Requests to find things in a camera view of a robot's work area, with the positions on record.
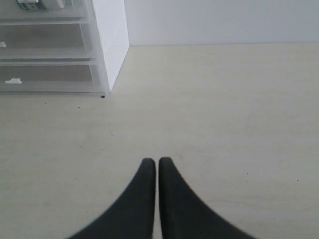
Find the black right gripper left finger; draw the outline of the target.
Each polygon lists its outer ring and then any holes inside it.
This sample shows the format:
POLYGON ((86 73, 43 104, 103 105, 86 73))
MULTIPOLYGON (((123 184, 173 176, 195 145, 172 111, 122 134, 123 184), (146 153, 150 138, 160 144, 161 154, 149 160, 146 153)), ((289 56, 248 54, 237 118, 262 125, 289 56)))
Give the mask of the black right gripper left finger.
POLYGON ((145 158, 120 197, 72 239, 151 239, 156 201, 156 164, 145 158))

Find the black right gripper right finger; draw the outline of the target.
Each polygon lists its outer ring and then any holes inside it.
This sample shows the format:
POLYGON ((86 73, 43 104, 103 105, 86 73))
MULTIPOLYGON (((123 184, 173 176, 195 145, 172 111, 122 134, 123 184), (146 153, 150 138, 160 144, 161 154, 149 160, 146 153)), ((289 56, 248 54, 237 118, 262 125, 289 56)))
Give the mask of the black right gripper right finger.
POLYGON ((159 214, 164 239, 252 239, 210 209, 170 157, 159 160, 159 214))

